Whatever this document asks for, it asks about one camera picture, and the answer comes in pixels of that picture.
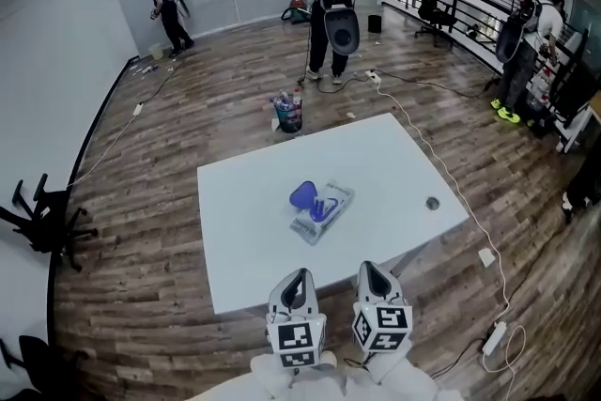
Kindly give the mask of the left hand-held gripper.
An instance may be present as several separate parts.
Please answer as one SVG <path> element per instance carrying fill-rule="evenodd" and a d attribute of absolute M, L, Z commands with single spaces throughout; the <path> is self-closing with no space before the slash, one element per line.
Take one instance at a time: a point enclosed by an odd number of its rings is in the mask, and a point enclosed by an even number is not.
<path fill-rule="evenodd" d="M 312 273 L 302 268 L 287 275 L 269 297 L 267 337 L 284 369 L 320 364 L 327 317 L 319 312 Z"/>

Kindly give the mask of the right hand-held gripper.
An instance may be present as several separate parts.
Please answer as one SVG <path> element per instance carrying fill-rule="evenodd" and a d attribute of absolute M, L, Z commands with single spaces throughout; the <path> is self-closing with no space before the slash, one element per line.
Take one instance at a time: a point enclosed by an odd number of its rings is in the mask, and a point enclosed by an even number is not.
<path fill-rule="evenodd" d="M 412 332 L 412 307 L 399 281 L 379 264 L 363 261 L 357 276 L 352 331 L 364 353 L 392 353 Z"/>

